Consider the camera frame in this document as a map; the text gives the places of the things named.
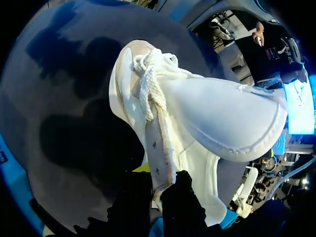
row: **wire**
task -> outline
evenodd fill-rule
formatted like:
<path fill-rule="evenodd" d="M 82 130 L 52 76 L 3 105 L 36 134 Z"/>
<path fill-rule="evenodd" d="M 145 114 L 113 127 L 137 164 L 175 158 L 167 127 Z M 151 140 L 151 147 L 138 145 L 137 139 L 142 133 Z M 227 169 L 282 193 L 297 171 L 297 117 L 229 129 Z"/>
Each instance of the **wire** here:
<path fill-rule="evenodd" d="M 271 189 L 269 195 L 266 198 L 266 201 L 270 200 L 273 196 L 273 194 L 276 192 L 277 188 L 287 179 L 291 178 L 294 174 L 297 174 L 298 172 L 302 171 L 303 169 L 306 169 L 308 166 L 310 166 L 314 161 L 316 160 L 316 156 L 313 157 L 309 162 L 306 164 L 303 164 L 301 167 L 293 170 L 292 172 L 285 175 L 283 178 L 281 178 L 276 185 Z"/>

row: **white rope lace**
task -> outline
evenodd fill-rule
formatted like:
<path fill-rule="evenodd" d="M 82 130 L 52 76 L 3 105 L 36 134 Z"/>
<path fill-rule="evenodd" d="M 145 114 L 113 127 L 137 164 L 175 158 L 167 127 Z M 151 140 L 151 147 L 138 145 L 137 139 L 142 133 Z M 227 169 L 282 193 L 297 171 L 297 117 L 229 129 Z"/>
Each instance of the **white rope lace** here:
<path fill-rule="evenodd" d="M 160 49 L 153 49 L 145 55 L 134 57 L 134 69 L 142 74 L 140 79 L 140 105 L 142 112 L 148 121 L 154 119 L 149 105 L 149 99 L 160 106 L 167 113 L 166 99 L 158 83 L 158 77 L 172 79 L 202 78 L 178 67 L 178 59 L 170 53 L 162 53 Z"/>

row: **computer monitor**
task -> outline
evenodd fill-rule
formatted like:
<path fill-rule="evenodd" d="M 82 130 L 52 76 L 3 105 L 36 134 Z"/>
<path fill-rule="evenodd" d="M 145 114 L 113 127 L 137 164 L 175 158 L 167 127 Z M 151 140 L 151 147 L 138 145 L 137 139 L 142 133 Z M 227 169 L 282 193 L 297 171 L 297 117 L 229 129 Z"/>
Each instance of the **computer monitor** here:
<path fill-rule="evenodd" d="M 311 83 L 315 83 L 312 93 Z M 316 75 L 307 83 L 295 80 L 284 84 L 288 104 L 288 133 L 315 134 Z"/>

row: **white sneaker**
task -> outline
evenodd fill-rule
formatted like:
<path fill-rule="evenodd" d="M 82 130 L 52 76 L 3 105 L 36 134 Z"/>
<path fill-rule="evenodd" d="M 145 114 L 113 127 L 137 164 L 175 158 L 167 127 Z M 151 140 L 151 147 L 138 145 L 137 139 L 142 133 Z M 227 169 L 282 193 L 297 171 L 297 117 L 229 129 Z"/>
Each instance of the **white sneaker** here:
<path fill-rule="evenodd" d="M 203 78 L 178 68 L 175 55 L 134 40 L 120 53 L 109 88 L 112 112 L 145 149 L 154 200 L 187 170 L 208 226 L 226 214 L 218 199 L 219 157 L 237 162 L 265 154 L 280 136 L 286 103 L 272 92 Z"/>

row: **shoe tongue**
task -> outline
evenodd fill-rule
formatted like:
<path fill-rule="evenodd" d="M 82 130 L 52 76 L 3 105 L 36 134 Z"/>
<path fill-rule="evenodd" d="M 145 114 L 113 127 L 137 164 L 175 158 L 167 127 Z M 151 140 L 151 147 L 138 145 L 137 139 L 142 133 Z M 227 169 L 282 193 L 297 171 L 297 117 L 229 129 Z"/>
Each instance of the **shoe tongue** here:
<path fill-rule="evenodd" d="M 283 131 L 286 103 L 269 91 L 210 78 L 164 80 L 160 86 L 169 114 L 224 159 L 259 158 Z"/>

